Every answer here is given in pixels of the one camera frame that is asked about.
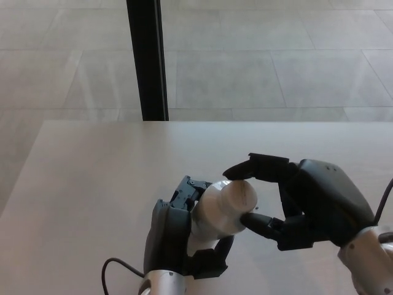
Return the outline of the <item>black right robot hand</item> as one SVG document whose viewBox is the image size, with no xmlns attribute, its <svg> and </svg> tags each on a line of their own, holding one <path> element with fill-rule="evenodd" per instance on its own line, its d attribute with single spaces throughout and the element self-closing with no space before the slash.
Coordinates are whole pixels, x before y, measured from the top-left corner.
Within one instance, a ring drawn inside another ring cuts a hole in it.
<svg viewBox="0 0 393 295">
<path fill-rule="evenodd" d="M 229 180 L 276 183 L 285 219 L 245 213 L 241 224 L 281 251 L 311 248 L 330 241 L 342 247 L 362 230 L 375 226 L 366 198 L 337 165 L 303 159 L 299 163 L 272 155 L 249 155 L 249 160 L 225 170 Z"/>
</svg>

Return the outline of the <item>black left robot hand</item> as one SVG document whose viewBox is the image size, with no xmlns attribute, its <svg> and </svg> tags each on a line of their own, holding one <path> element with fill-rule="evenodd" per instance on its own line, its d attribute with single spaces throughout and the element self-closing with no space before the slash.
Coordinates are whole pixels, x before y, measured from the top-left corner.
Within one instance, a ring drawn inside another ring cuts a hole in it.
<svg viewBox="0 0 393 295">
<path fill-rule="evenodd" d="M 145 274 L 154 270 L 169 270 L 195 279 L 221 276 L 228 265 L 226 258 L 234 236 L 218 240 L 214 249 L 205 248 L 188 254 L 192 230 L 192 210 L 199 205 L 203 193 L 212 186 L 184 176 L 171 200 L 157 200 L 147 235 L 144 266 Z"/>
</svg>

